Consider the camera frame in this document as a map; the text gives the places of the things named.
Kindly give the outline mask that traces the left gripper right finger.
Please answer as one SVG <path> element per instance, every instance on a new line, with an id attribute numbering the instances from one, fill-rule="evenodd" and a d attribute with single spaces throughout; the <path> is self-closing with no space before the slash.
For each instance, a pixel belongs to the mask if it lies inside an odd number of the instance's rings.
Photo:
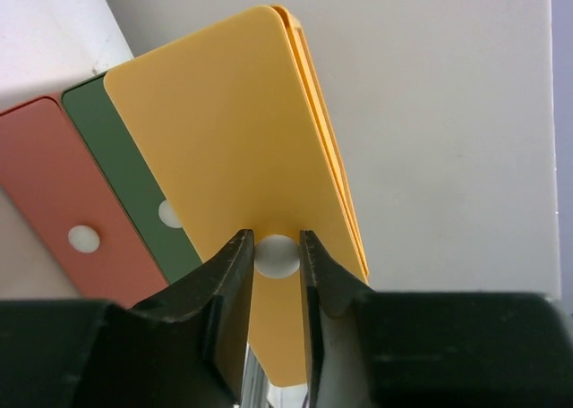
<path id="1" fill-rule="evenodd" d="M 541 293 L 378 292 L 300 234 L 312 407 L 569 407 L 572 319 Z"/>

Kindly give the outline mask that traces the red bottom drawer box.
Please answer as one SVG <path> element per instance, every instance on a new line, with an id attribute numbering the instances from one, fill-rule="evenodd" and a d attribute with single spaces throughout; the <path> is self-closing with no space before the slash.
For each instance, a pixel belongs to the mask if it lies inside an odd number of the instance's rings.
<path id="1" fill-rule="evenodd" d="M 130 307 L 166 287 L 57 98 L 1 114 L 1 185 L 81 294 Z"/>

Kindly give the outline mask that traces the yellow top drawer box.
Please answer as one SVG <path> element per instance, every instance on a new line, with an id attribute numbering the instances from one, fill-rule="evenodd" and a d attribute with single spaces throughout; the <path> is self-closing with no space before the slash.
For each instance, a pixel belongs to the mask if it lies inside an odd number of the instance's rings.
<path id="1" fill-rule="evenodd" d="M 111 69 L 105 90 L 201 259 L 236 232 L 312 230 L 368 267 L 300 22 L 259 5 Z"/>

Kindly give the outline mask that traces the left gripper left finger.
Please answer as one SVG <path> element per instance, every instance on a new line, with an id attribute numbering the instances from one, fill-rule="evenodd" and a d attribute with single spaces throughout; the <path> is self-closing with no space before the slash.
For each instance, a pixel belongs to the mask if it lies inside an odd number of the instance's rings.
<path id="1" fill-rule="evenodd" d="M 241 398 L 254 237 L 130 309 L 107 300 L 1 304 L 4 407 L 231 407 Z"/>

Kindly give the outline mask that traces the green drawer box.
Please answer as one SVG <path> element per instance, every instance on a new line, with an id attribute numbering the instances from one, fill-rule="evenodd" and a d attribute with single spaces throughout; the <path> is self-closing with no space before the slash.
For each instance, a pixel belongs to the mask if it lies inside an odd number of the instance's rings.
<path id="1" fill-rule="evenodd" d="M 104 88 L 101 73 L 66 89 L 62 104 L 169 283 L 201 264 L 181 228 L 159 215 L 166 200 Z"/>

